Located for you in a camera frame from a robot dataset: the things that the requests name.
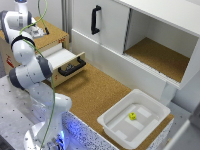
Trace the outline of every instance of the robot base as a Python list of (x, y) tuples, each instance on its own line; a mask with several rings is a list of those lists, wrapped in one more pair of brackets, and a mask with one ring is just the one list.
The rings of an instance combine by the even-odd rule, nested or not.
[[(37, 133), (44, 125), (44, 122), (40, 122), (34, 126), (31, 127), (30, 130), (28, 130), (24, 137), (24, 149), (25, 150), (40, 150), (41, 142), (37, 140)], [(64, 142), (64, 150), (67, 149), (70, 138), (69, 134), (67, 132), (60, 133), (63, 136), (63, 142)], [(53, 142), (49, 142), (48, 145), (44, 145), (41, 150), (57, 150), (56, 145)]]

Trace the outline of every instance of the drawer front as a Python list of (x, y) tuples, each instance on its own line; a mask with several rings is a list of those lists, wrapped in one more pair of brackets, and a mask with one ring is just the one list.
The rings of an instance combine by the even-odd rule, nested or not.
[(62, 70), (66, 70), (66, 68), (70, 68), (70, 66), (77, 66), (79, 64), (79, 62), (77, 61), (78, 57), (80, 57), (82, 60), (85, 61), (85, 53), (80, 53), (76, 57), (74, 57), (73, 59), (66, 61), (65, 63), (61, 64), (57, 68), (54, 68), (52, 77), (53, 77), (55, 87), (58, 86), (59, 84), (65, 82), (69, 78), (73, 77), (74, 75), (78, 74), (79, 72), (81, 72), (84, 69), (84, 67), (82, 67), (79, 70), (77, 70), (76, 72), (74, 72), (71, 75), (66, 76), (66, 77), (61, 75), (58, 72), (59, 67), (61, 67)]
[(81, 33), (72, 30), (72, 48), (75, 54), (84, 51), (91, 65), (108, 74), (131, 89), (140, 89), (155, 99), (160, 99), (166, 81), (128, 61), (123, 55), (92, 41)]
[[(96, 5), (101, 10), (96, 13), (96, 28), (99, 33), (92, 35), (92, 10)], [(74, 0), (73, 29), (90, 39), (116, 51), (123, 53), (126, 37), (129, 8), (112, 0)]]

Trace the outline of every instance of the cabinet shelf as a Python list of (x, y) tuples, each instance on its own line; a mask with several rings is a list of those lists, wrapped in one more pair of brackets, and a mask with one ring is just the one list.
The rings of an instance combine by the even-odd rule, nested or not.
[(177, 82), (181, 82), (190, 61), (190, 58), (149, 38), (144, 38), (125, 53)]

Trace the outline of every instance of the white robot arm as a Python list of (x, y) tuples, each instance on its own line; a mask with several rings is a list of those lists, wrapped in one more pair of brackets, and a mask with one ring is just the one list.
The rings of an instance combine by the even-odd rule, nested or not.
[[(50, 121), (54, 101), (53, 90), (42, 81), (52, 76), (53, 68), (47, 59), (36, 58), (34, 48), (24, 41), (35, 45), (33, 39), (44, 35), (42, 29), (35, 24), (19, 35), (22, 28), (35, 22), (26, 5), (27, 0), (15, 0), (15, 11), (1, 12), (0, 20), (5, 40), (11, 44), (16, 61), (22, 64), (10, 71), (11, 83), (17, 88), (26, 89), (29, 91), (31, 99), (46, 106), (46, 122), (36, 137), (38, 141), (42, 142)], [(69, 97), (55, 94), (55, 109), (49, 132), (44, 141), (44, 150), (50, 149), (47, 143), (57, 138), (57, 135), (63, 130), (62, 113), (68, 111), (71, 106), (72, 101)], [(66, 145), (62, 145), (59, 149), (66, 149), (66, 147)]]

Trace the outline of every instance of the cabinet handle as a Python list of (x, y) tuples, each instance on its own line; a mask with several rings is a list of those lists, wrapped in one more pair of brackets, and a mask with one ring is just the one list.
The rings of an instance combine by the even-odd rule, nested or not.
[(58, 72), (62, 75), (62, 76), (69, 76), (70, 74), (72, 74), (72, 73), (74, 73), (74, 72), (76, 72), (77, 70), (79, 70), (79, 69), (81, 69), (82, 67), (84, 67), (85, 65), (86, 65), (86, 62), (84, 61), (84, 60), (82, 60), (81, 58), (80, 58), (80, 56), (77, 58), (77, 61), (80, 63), (80, 64), (78, 64), (77, 66), (75, 66), (75, 67), (73, 67), (73, 68), (71, 68), (71, 69), (69, 69), (69, 70), (65, 70), (65, 71), (63, 71), (62, 69), (61, 69), (61, 67), (59, 67), (58, 68)]
[(92, 10), (92, 26), (91, 26), (91, 30), (92, 30), (92, 35), (100, 32), (99, 29), (96, 28), (96, 13), (97, 11), (101, 10), (101, 7), (100, 6), (96, 6), (96, 8), (94, 8)]

